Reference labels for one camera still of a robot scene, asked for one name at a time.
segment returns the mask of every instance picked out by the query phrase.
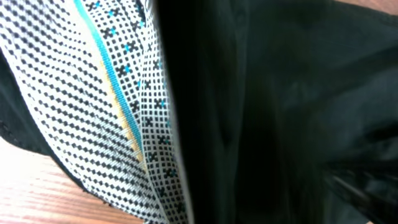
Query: black cloth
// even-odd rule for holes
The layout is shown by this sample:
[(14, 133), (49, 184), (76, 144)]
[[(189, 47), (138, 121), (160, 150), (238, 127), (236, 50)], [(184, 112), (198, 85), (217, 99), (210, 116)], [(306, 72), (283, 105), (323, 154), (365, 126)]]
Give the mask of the black cloth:
[(250, 3), (157, 8), (196, 223), (366, 223), (322, 167), (397, 158), (396, 136), (368, 138), (398, 119), (397, 18), (330, 1)]

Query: wooden floor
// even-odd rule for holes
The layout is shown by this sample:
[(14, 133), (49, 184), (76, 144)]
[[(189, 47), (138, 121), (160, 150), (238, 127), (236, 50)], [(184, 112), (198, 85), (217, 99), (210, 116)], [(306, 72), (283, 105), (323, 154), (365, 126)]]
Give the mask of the wooden floor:
[(1, 138), (0, 155), (0, 223), (143, 223), (83, 192), (48, 156)]

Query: blue trim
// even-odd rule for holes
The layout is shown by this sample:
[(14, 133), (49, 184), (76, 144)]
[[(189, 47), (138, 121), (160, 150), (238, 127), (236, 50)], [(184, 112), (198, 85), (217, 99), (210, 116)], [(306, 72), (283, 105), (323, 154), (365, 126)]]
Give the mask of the blue trim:
[(119, 104), (123, 111), (123, 114), (125, 115), (125, 117), (127, 119), (127, 123), (130, 126), (130, 128), (132, 129), (132, 133), (133, 133), (136, 141), (138, 142), (139, 150), (142, 152), (141, 135), (139, 133), (139, 130), (138, 130), (138, 127), (134, 120), (134, 117), (132, 116), (132, 112), (130, 111), (130, 108), (128, 107), (127, 102), (124, 99), (123, 93), (119, 87), (119, 83), (118, 83), (118, 80), (116, 79), (116, 75), (115, 75), (111, 60), (109, 59), (108, 53), (107, 53), (105, 45), (101, 39), (101, 36), (98, 33), (98, 31), (96, 30), (96, 28), (95, 28), (94, 24), (92, 23), (92, 21), (90, 20), (90, 18), (88, 17), (81, 1), (80, 0), (73, 0), (73, 1), (75, 2), (75, 6), (76, 6), (80, 16), (84, 19), (88, 28), (90, 29), (90, 32), (91, 32), (92, 36), (94, 37), (97, 48), (101, 52), (101, 56), (102, 56), (102, 59), (105, 64), (106, 71), (109, 75), (109, 79), (111, 80), (113, 91), (116, 94), (116, 98), (119, 101)]

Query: patterned fabric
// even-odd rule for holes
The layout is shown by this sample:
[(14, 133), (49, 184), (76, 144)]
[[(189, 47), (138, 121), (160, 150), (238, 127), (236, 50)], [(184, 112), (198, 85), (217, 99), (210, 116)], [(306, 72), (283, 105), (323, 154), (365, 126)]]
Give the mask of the patterned fabric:
[(187, 223), (150, 3), (0, 1), (0, 47), (44, 138), (85, 188)]

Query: garment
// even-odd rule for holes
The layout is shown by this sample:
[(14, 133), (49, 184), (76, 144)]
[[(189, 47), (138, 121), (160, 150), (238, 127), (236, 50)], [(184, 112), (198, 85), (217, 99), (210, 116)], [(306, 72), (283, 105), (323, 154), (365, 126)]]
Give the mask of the garment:
[(15, 77), (2, 76), (13, 92), (1, 103), (21, 109), (1, 110), (21, 119), (2, 136), (25, 134), (15, 144), (41, 144), (80, 187), (149, 223), (366, 223), (325, 166), (396, 202), (388, 182), (339, 165), (397, 159), (395, 16), (331, 1), (152, 3), (1, 2)]

